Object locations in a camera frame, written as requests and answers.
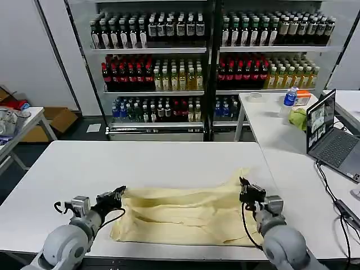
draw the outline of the cardboard box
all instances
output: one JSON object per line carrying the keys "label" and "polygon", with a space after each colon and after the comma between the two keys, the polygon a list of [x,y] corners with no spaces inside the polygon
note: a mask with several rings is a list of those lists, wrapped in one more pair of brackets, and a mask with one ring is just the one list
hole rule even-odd
{"label": "cardboard box", "polygon": [[[65,107],[44,107],[45,118],[49,121],[50,127],[54,130],[56,136],[67,131],[77,120],[77,116]],[[49,142],[45,131],[40,125],[34,127],[22,139],[22,142]]]}

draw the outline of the laptop keyboard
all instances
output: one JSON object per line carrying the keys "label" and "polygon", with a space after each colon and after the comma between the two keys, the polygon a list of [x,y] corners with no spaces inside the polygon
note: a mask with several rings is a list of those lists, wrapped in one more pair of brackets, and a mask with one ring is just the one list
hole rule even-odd
{"label": "laptop keyboard", "polygon": [[336,135],[318,154],[318,157],[338,168],[357,142],[358,139],[355,137],[345,136],[344,134]]}

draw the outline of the yellow cloth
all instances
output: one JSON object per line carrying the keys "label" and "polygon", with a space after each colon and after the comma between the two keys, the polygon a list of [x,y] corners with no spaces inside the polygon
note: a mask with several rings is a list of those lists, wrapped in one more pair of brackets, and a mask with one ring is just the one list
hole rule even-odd
{"label": "yellow cloth", "polygon": [[[121,242],[172,245],[253,246],[241,220],[239,169],[229,182],[213,188],[126,189],[122,203],[126,214],[110,236]],[[246,226],[261,244],[252,212],[245,211]]]}

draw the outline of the laptop screen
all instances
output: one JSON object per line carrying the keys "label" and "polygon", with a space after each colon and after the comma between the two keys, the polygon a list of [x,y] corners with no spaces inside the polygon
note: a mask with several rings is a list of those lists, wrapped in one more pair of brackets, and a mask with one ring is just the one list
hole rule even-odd
{"label": "laptop screen", "polygon": [[335,89],[307,110],[307,152],[331,130],[335,117]]}

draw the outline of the white table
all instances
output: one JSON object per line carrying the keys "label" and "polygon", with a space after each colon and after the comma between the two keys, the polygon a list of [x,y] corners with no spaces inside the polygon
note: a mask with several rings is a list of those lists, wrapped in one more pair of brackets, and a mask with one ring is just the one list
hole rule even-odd
{"label": "white table", "polygon": [[[264,103],[249,102],[249,94],[240,94],[239,100],[284,199],[283,214],[288,224],[304,235],[317,258],[345,258],[343,250],[347,249],[338,215],[325,193],[315,161],[306,155],[305,133],[277,116],[284,93],[262,95]],[[312,96],[308,106],[316,101]],[[335,196],[360,216],[360,202],[349,193],[357,185],[329,168],[323,167],[323,171]],[[350,234],[354,237],[350,238],[352,257],[360,258],[359,240],[354,240],[356,234],[351,229]]]}
{"label": "white table", "polygon": [[[255,142],[52,142],[0,206],[0,250],[37,253],[47,235],[67,224],[55,201],[128,187],[208,187],[229,180],[240,167],[247,178],[278,194]],[[181,246],[115,242],[111,225],[100,230],[91,252],[96,257],[162,260],[266,260],[254,247]]]}
{"label": "white table", "polygon": [[25,120],[21,130],[12,140],[8,141],[5,145],[0,146],[0,161],[3,160],[3,162],[0,164],[0,175],[10,166],[13,161],[17,162],[23,170],[29,169],[12,151],[12,149],[14,149],[14,147],[25,137],[25,135],[38,123],[40,123],[49,139],[57,140],[53,130],[44,116],[43,107],[30,107],[24,111],[30,112],[31,116]]}

